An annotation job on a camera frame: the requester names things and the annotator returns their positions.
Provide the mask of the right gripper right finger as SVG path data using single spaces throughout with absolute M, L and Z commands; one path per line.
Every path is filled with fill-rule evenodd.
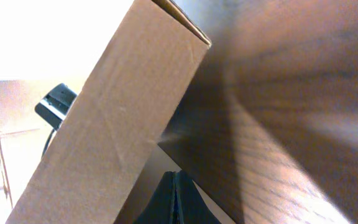
M 183 170 L 175 175 L 176 212 L 179 224 L 220 224 L 207 207 L 192 178 Z

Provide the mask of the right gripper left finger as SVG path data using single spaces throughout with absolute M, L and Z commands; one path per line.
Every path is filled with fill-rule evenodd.
M 176 191 L 175 172 L 165 172 L 143 212 L 134 224 L 174 224 Z

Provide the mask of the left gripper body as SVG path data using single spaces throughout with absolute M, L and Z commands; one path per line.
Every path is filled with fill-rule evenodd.
M 49 91 L 35 106 L 35 112 L 53 129 L 59 129 L 77 94 L 64 83 Z

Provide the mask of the cardboard box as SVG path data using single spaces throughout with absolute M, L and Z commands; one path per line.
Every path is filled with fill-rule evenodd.
M 26 185 L 8 223 L 113 223 L 211 41 L 173 1 L 134 1 L 44 155 L 35 105 L 55 86 L 0 81 L 0 150 Z

